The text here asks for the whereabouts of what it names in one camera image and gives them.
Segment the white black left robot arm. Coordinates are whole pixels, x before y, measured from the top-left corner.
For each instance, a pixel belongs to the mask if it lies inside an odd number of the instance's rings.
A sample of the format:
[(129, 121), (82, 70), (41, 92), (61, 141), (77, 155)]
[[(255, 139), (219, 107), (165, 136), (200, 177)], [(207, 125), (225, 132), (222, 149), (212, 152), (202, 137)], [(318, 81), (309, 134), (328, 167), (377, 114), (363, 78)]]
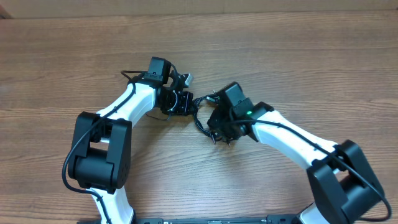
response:
[(125, 92), (96, 113), (78, 115), (62, 181), (73, 192), (92, 196), (98, 223), (134, 223), (125, 183), (131, 167), (132, 129), (150, 110), (167, 116), (191, 114), (190, 73), (178, 73), (164, 58), (152, 57), (145, 71), (123, 70)]

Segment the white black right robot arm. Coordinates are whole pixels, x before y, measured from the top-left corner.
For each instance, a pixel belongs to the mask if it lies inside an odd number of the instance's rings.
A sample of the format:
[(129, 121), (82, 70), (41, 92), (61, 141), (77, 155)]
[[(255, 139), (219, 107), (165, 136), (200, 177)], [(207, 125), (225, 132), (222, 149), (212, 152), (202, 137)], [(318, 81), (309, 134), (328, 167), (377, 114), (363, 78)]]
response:
[(265, 102), (254, 104), (232, 82), (207, 97), (215, 103), (207, 124), (214, 141), (243, 136), (277, 149), (307, 174), (314, 201), (283, 223), (384, 222), (392, 208), (364, 152), (355, 142), (338, 144), (291, 123)]

